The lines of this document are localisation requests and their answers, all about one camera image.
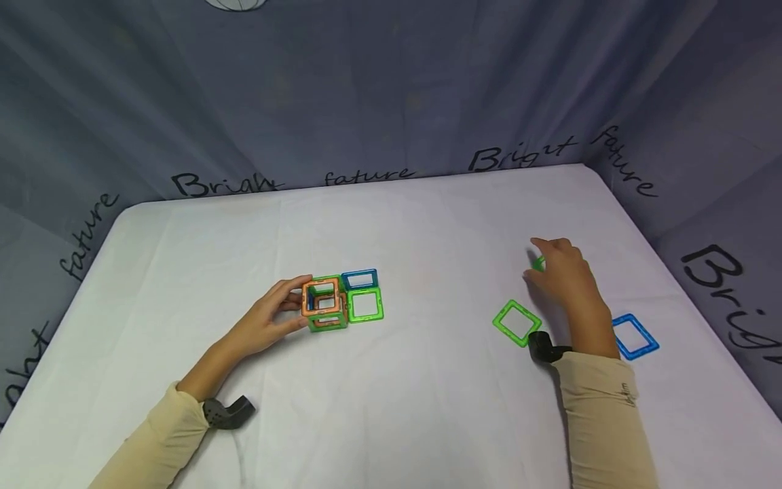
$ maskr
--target finger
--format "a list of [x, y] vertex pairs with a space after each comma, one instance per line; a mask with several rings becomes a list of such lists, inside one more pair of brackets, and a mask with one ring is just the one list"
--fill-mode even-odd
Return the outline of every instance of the finger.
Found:
[[545, 280], [543, 272], [530, 268], [524, 271], [524, 278], [534, 283], [539, 289], [543, 289], [543, 281]]
[[283, 302], [301, 302], [301, 293], [291, 292]]
[[278, 311], [298, 311], [301, 309], [301, 303], [300, 302], [283, 302], [280, 304], [280, 307], [277, 308]]
[[277, 341], [294, 331], [299, 331], [306, 325], [307, 318], [299, 316], [298, 318], [293, 318], [285, 322], [272, 324], [269, 326], [269, 331], [271, 332], [274, 341]]
[[570, 243], [570, 239], [567, 238], [556, 238], [552, 239], [549, 243], [554, 245], [554, 248], [557, 250], [567, 250], [568, 248], [573, 248], [573, 245]]
[[299, 275], [294, 279], [283, 280], [282, 284], [272, 293], [269, 299], [279, 304], [291, 293], [292, 290], [301, 289], [301, 286], [312, 280], [312, 275]]
[[278, 280], [277, 283], [275, 283], [273, 286], [271, 286], [271, 288], [269, 290], [267, 290], [267, 292], [264, 294], [263, 297], [261, 297], [261, 299], [267, 299], [268, 297], [273, 296], [275, 292], [280, 290], [280, 287], [282, 287], [282, 284], [284, 282], [285, 282], [284, 279], [283, 280]]
[[540, 254], [542, 254], [546, 260], [548, 260], [551, 252], [555, 250], [554, 245], [551, 244], [551, 241], [547, 241], [545, 239], [532, 238], [529, 242], [537, 246], [537, 249], [540, 250]]

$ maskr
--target magnetic tile structure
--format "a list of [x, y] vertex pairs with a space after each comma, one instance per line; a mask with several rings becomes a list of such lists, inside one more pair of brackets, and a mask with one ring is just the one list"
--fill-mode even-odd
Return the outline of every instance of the magnetic tile structure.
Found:
[[[374, 268], [317, 277], [305, 283], [301, 292], [301, 314], [307, 318], [313, 333], [345, 329], [351, 323], [385, 317], [378, 271]], [[375, 298], [375, 311], [358, 314], [357, 298], [370, 295]]]

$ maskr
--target forearm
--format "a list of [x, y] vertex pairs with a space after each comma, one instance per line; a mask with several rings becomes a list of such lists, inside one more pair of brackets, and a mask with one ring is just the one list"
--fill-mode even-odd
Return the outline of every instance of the forearm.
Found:
[[204, 402], [219, 391], [225, 378], [242, 359], [242, 354], [225, 338], [212, 345], [177, 385], [177, 390]]
[[633, 370], [625, 362], [566, 353], [554, 363], [568, 417], [574, 489], [658, 486]]
[[600, 297], [582, 304], [566, 305], [573, 351], [619, 359], [611, 310]]
[[201, 404], [172, 385], [90, 489], [164, 489], [196, 453], [209, 425]]
[[202, 403], [213, 397], [241, 355], [218, 341], [117, 450], [91, 489], [164, 489], [196, 453], [209, 425]]

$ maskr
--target hand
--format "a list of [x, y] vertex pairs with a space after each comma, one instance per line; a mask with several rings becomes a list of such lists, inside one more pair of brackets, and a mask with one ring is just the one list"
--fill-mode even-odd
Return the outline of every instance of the hand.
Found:
[[545, 271], [524, 276], [556, 300], [568, 315], [570, 340], [579, 353], [619, 358], [611, 311], [603, 301], [589, 264], [569, 239], [530, 240], [546, 258]]
[[605, 306], [589, 264], [569, 239], [530, 241], [546, 258], [546, 268], [543, 272], [530, 268], [524, 272], [526, 278], [565, 310]]
[[312, 280], [312, 275], [280, 280], [231, 328], [221, 341], [242, 358], [266, 350], [286, 335], [307, 325], [307, 319], [298, 316], [285, 322], [273, 322], [281, 311], [301, 309], [301, 293], [293, 293]]
[[213, 397], [244, 357], [266, 350], [283, 336], [307, 325], [307, 320], [301, 316], [281, 323], [272, 322], [272, 319], [280, 311], [301, 308], [301, 294], [292, 291], [310, 280], [312, 275], [301, 275], [274, 284], [266, 295], [255, 301], [231, 331], [203, 354], [177, 385], [177, 390], [190, 394], [198, 402]]

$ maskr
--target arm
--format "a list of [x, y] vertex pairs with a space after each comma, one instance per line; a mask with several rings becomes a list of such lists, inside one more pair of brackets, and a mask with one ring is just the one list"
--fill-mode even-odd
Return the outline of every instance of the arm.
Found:
[[533, 238], [546, 271], [525, 276], [568, 316], [573, 352], [554, 363], [560, 376], [574, 489], [655, 489], [655, 466], [635, 400], [633, 370], [619, 360], [611, 312], [589, 264], [567, 239]]
[[305, 318], [274, 323], [279, 311], [301, 307], [292, 293], [312, 275], [281, 280], [261, 297], [223, 338], [212, 345], [178, 384], [169, 387], [146, 420], [106, 463], [90, 489], [165, 489], [196, 453], [209, 426], [203, 402], [214, 396], [246, 356], [265, 350], [303, 328]]

